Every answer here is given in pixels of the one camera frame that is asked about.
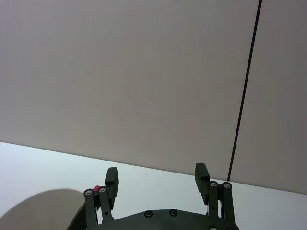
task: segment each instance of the white wall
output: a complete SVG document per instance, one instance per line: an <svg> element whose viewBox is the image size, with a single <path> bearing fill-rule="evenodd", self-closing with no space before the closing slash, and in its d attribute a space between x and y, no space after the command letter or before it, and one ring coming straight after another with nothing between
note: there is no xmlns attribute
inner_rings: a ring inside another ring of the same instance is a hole
<svg viewBox="0 0 307 230"><path fill-rule="evenodd" d="M226 178L257 4L1 0L0 141Z"/></svg>
<svg viewBox="0 0 307 230"><path fill-rule="evenodd" d="M263 1L234 181L307 194L306 11L306 0Z"/></svg>
<svg viewBox="0 0 307 230"><path fill-rule="evenodd" d="M69 188L82 192L103 184L107 169L114 166L119 173L118 196L112 212L115 219L148 209L206 211L190 175L1 142L0 163L0 216L46 190ZM305 229L307 195L233 183L233 196L236 223L242 230Z"/></svg>

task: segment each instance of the screw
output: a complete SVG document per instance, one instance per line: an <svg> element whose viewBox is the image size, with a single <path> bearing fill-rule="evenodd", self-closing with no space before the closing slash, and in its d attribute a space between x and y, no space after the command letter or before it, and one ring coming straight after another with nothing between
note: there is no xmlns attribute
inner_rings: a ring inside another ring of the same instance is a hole
<svg viewBox="0 0 307 230"><path fill-rule="evenodd" d="M86 195L90 195L91 193L92 193L92 190L91 190L91 189L88 189L88 190L85 191L85 194L86 194Z"/></svg>
<svg viewBox="0 0 307 230"><path fill-rule="evenodd" d="M150 218L153 216L153 212L152 211L146 211L145 213L145 217Z"/></svg>
<svg viewBox="0 0 307 230"><path fill-rule="evenodd" d="M172 209L172 210L169 211L169 214L171 216L175 217L175 216L177 216L178 212L176 210Z"/></svg>
<svg viewBox="0 0 307 230"><path fill-rule="evenodd" d="M210 185L211 185L212 187L216 187L216 186L217 186L217 183L214 182L214 181L212 181L212 182L210 182Z"/></svg>
<svg viewBox="0 0 307 230"><path fill-rule="evenodd" d="M224 187L225 187L225 188L230 188L231 185L230 185L230 183L225 183L225 184L224 184Z"/></svg>

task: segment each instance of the white table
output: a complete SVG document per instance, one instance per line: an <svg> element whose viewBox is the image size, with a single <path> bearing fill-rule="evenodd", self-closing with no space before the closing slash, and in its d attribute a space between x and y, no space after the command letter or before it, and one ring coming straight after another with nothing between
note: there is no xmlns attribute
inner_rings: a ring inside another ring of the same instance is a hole
<svg viewBox="0 0 307 230"><path fill-rule="evenodd" d="M53 189L73 189L83 192L104 183L109 167L117 167L118 196L112 215L115 219L149 209L175 208L205 213L206 207L198 192L194 176L148 169L110 161L69 155L43 149L0 142L0 216L25 199ZM236 223L242 230L306 229L307 195L232 183ZM73 207L68 216L82 202L83 195L60 198L62 210ZM53 197L44 203L42 212L55 206ZM45 229L55 229L61 210L48 212L43 218ZM16 221L22 216L15 216ZM70 219L61 220L62 228Z"/></svg>

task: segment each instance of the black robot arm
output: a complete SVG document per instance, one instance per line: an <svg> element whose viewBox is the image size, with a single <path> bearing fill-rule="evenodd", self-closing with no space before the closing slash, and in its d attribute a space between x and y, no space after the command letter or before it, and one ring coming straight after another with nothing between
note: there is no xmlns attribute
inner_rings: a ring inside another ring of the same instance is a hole
<svg viewBox="0 0 307 230"><path fill-rule="evenodd" d="M87 189L81 206L67 230L239 230L235 224L232 186L228 182L210 181L203 163L195 167L195 181L204 204L206 215L175 209L147 210L114 220L113 210L118 191L117 168L109 168L105 186ZM221 202L221 217L218 202ZM97 211L101 208L103 221L98 224Z"/></svg>

